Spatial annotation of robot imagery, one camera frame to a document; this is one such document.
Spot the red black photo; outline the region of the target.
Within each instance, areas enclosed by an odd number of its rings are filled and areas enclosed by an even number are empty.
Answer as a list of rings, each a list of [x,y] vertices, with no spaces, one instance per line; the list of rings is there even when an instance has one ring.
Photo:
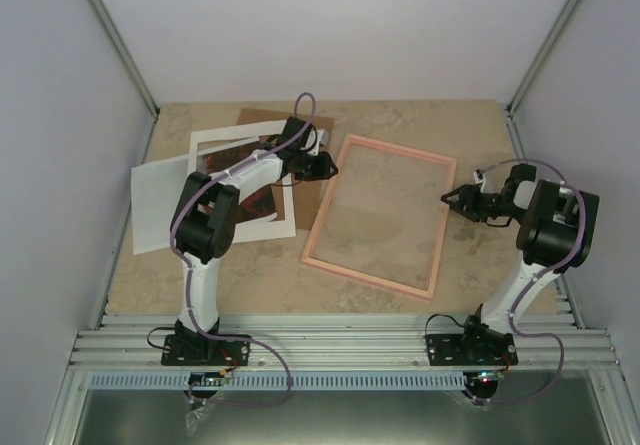
[[[196,170],[207,175],[220,172],[244,160],[259,148],[259,143],[254,141],[199,155]],[[276,218],[277,208],[272,190],[269,186],[265,186],[248,196],[239,205],[237,223],[255,220],[272,221]]]

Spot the white mat board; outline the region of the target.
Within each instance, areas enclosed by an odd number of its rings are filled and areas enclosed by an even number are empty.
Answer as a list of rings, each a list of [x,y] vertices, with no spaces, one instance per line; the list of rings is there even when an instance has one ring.
[[[285,120],[264,121],[231,127],[194,131],[190,137],[188,172],[196,169],[199,145],[208,142],[239,141],[241,139],[279,134],[285,127]],[[296,221],[293,202],[291,176],[284,178],[283,195],[284,218],[279,221],[251,221],[236,226],[234,244],[290,238],[296,236]]]

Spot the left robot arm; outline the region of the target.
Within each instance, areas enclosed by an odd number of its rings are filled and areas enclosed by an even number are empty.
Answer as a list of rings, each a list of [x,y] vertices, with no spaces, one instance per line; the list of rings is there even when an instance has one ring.
[[[233,166],[188,175],[170,225],[170,246],[183,265],[184,302],[162,346],[162,365],[248,363],[256,341],[248,335],[222,334],[217,310],[220,263],[232,245],[240,205],[285,178],[312,182],[337,175],[337,166],[323,150],[327,141],[326,130],[310,119],[291,116],[281,131]]]

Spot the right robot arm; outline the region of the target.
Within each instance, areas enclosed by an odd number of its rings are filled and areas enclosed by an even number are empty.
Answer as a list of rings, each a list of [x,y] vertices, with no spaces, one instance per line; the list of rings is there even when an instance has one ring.
[[[498,366],[518,362],[517,324],[533,300],[568,269],[589,255],[600,199],[537,176],[538,162],[513,161],[498,192],[489,189],[489,172],[478,169],[471,184],[441,197],[450,211],[493,228],[517,224],[519,261],[499,290],[454,334],[426,333],[433,366]]]

